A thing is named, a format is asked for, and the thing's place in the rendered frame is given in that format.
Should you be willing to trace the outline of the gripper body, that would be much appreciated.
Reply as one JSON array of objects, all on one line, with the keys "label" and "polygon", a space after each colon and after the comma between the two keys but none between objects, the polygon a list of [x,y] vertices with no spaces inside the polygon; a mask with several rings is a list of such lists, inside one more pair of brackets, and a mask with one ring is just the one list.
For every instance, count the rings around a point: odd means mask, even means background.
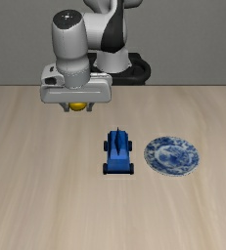
[{"label": "gripper body", "polygon": [[54,63],[47,65],[41,75],[40,98],[45,104],[107,103],[112,98],[113,79],[106,73],[78,75],[69,85]]}]

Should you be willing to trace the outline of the yellow lemon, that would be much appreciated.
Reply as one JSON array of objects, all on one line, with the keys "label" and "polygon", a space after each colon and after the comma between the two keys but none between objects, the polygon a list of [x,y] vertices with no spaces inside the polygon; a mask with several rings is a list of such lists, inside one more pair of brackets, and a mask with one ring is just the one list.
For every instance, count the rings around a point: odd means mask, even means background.
[{"label": "yellow lemon", "polygon": [[68,106],[73,111],[80,111],[87,106],[87,103],[69,103]]}]

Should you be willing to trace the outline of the blue and white plate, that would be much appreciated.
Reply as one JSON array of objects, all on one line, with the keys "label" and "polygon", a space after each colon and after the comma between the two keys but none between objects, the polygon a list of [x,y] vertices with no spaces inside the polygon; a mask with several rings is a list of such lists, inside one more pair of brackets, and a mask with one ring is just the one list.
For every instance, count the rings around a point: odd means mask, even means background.
[{"label": "blue and white plate", "polygon": [[200,163],[197,149],[176,137],[160,137],[150,141],[144,149],[144,158],[154,171],[170,177],[187,176]]}]

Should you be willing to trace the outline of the blue toy car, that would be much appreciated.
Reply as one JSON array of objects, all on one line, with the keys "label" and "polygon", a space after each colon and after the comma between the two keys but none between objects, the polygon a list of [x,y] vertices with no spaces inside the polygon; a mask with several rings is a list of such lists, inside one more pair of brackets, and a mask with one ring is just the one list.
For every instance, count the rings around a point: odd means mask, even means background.
[{"label": "blue toy car", "polygon": [[134,174],[134,164],[130,162],[132,142],[125,131],[116,129],[108,133],[104,141],[107,162],[103,164],[103,174]]}]

